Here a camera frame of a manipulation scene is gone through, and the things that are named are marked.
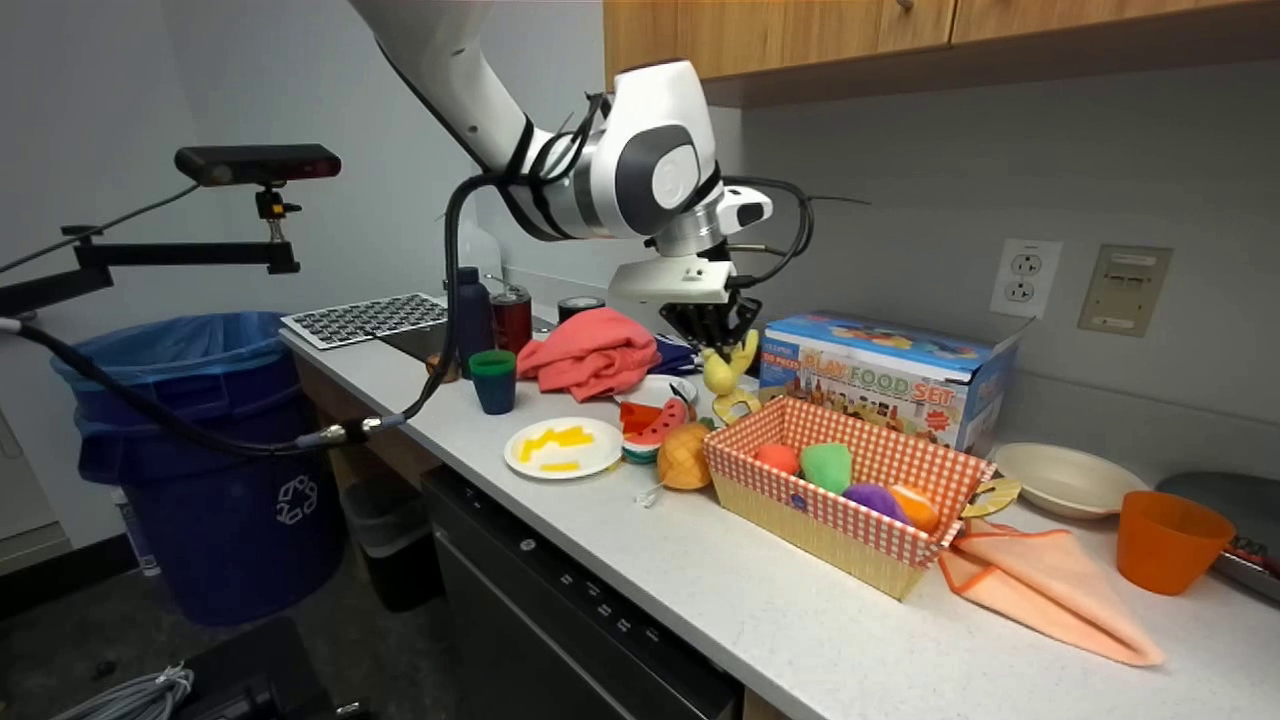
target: blue trash bin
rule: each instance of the blue trash bin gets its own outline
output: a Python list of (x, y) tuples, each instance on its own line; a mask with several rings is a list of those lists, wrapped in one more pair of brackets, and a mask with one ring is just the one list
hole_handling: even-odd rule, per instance
[[(79, 350), (218, 435), (280, 443), (312, 429), (274, 313), (161, 321), (94, 336)], [(55, 372), (76, 391), (79, 477), (123, 486), (188, 621), (252, 623), (329, 582), (349, 533), (319, 451), (228, 454), (154, 429), (63, 364)]]

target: green ball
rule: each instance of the green ball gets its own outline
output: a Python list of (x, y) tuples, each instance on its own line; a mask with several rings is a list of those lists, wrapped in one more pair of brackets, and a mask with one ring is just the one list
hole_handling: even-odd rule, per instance
[(805, 481), (829, 491), (848, 491), (852, 451), (844, 443), (806, 443), (801, 451)]

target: orange towel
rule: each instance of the orange towel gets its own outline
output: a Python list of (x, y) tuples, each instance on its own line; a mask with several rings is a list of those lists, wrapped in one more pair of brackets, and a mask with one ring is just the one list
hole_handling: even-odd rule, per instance
[(941, 567), (956, 595), (1051, 641), (1116, 662), (1162, 662), (1162, 650), (1118, 610), (1108, 574), (1064, 528), (1018, 533), (1003, 522), (967, 522), (941, 554)]
[(593, 309), (567, 316), (547, 341), (526, 341), (515, 372), (535, 375), (543, 391), (596, 399), (631, 391), (657, 358), (659, 350), (643, 323), (613, 309)]

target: white plate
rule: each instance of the white plate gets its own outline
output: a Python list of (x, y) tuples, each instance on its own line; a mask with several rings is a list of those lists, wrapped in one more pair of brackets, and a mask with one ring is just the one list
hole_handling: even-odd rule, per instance
[(581, 481), (607, 473), (622, 454), (622, 435), (593, 416), (557, 416), (519, 429), (502, 458), (532, 481)]
[(1064, 520), (1108, 520), (1138, 483), (1126, 469), (1061, 443), (998, 443), (990, 462), (1011, 477), (1026, 502)]

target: black bottle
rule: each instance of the black bottle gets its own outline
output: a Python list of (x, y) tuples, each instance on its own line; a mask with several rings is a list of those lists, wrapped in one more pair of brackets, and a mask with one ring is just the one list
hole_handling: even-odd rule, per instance
[(467, 355), (490, 347), (486, 288), (475, 267), (454, 267), (448, 283), (448, 336), (454, 366), (467, 372)]

